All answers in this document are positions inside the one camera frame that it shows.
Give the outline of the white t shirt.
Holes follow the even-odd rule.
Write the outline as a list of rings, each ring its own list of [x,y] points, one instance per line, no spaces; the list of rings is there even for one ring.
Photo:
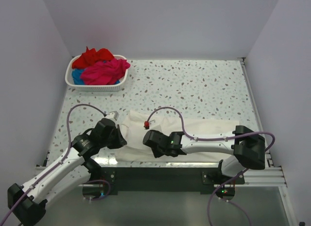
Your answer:
[[[127,141],[127,145],[116,152],[116,160],[138,161],[138,162],[219,162],[229,157],[224,153],[194,153],[177,157],[162,156],[155,158],[151,148],[143,145],[143,138],[146,134],[144,122],[148,115],[130,110],[124,121],[120,125],[121,133]],[[187,133],[195,134],[202,138],[204,135],[230,132],[235,130],[240,122],[237,120],[214,120],[214,119],[194,119],[186,117],[184,119]],[[180,118],[170,112],[167,116],[155,114],[151,118],[151,129],[158,130],[165,135],[174,131],[181,131]]]

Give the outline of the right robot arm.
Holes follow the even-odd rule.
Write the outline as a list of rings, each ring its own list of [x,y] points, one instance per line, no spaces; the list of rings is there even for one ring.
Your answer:
[[[219,162],[216,177],[226,184],[245,169],[265,169],[265,139],[258,132],[238,125],[233,132],[207,135],[203,138],[185,132],[165,135],[157,130],[148,130],[142,143],[151,148],[155,158],[177,157],[196,153],[222,153],[228,158]]]

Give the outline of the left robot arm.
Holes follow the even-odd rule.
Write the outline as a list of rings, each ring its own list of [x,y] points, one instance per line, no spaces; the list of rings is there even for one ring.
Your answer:
[[[127,144],[116,121],[113,112],[107,114],[94,128],[71,139],[64,153],[38,175],[22,185],[11,185],[7,191],[9,212],[22,225],[34,226],[47,207],[66,192],[86,182],[98,182],[102,168],[92,157],[102,148],[118,149]]]

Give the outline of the white plastic laundry basket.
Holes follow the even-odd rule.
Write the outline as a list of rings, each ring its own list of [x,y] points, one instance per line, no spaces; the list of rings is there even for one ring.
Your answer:
[[[77,91],[82,91],[82,92],[117,92],[122,90],[122,88],[125,85],[125,82],[128,77],[129,69],[125,71],[125,75],[120,79],[120,82],[116,85],[76,85],[74,83],[73,77],[72,77],[72,63],[78,59],[80,55],[74,56],[67,67],[66,73],[65,73],[65,82],[68,87],[72,89],[76,89]]]

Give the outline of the blue t shirt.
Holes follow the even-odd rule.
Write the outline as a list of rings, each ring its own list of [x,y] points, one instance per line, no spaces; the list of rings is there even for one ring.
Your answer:
[[[71,76],[75,85],[84,86],[85,82],[81,78],[81,75],[86,69],[73,69]]]

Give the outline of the magenta t shirt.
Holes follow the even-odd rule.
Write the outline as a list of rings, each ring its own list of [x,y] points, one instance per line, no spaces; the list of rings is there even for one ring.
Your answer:
[[[111,61],[100,61],[86,68],[80,78],[85,85],[106,86],[115,85],[117,81],[125,76],[130,64],[124,59],[112,59]]]

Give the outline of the red t shirt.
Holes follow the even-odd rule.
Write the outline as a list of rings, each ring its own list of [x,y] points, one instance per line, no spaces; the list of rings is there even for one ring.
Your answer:
[[[73,61],[71,67],[73,69],[86,69],[99,61],[111,61],[112,59],[114,59],[114,55],[108,49],[101,48],[97,51],[95,48],[86,47],[86,51]]]

